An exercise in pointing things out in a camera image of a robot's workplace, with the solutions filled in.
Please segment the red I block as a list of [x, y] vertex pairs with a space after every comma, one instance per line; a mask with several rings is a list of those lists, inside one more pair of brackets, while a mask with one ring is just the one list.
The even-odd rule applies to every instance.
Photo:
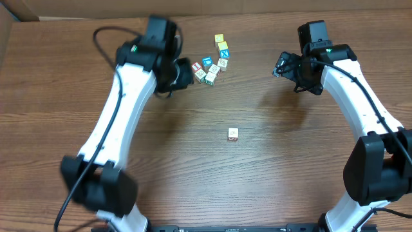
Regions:
[[191, 65], [191, 68], [192, 68], [193, 72], [196, 73], [196, 72], [198, 72], [202, 69], [202, 66], [201, 66], [200, 63], [195, 62]]

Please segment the red circle block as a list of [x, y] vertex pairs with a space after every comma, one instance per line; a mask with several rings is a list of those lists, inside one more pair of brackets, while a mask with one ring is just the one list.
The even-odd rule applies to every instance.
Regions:
[[237, 141], [239, 138], [239, 129], [238, 128], [229, 128], [228, 129], [228, 140]]

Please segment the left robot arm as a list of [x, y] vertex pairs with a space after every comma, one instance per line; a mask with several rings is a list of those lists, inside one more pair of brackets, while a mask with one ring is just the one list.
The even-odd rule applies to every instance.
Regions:
[[171, 97], [193, 84], [190, 60], [181, 58], [182, 29], [172, 20], [149, 16], [144, 34], [102, 26], [93, 43], [113, 69], [113, 84], [102, 113], [76, 157], [65, 156], [61, 175], [68, 188], [53, 229], [74, 201], [96, 213], [108, 231], [150, 231], [136, 204], [137, 183], [125, 172], [143, 109], [152, 95]]

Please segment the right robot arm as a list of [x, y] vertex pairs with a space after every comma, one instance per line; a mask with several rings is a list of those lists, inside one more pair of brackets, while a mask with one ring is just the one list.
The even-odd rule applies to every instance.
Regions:
[[343, 169], [345, 192], [338, 203], [316, 224], [289, 224], [287, 231], [376, 231], [367, 221], [379, 211], [410, 218], [387, 206], [411, 193], [411, 130], [379, 101], [354, 51], [332, 43], [324, 21], [297, 31], [301, 54], [282, 52], [273, 75], [294, 82], [296, 93], [328, 91], [356, 144]]

